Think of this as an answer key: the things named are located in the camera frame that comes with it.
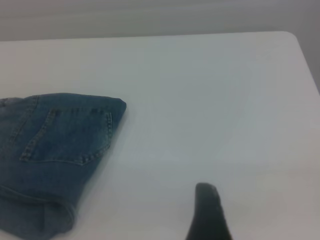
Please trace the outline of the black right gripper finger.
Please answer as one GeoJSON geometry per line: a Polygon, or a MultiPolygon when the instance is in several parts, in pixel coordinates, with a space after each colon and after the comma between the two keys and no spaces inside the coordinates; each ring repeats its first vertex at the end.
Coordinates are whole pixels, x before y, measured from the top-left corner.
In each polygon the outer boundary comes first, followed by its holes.
{"type": "Polygon", "coordinates": [[[232,240],[217,188],[200,182],[195,186],[194,215],[187,240],[232,240]]]}

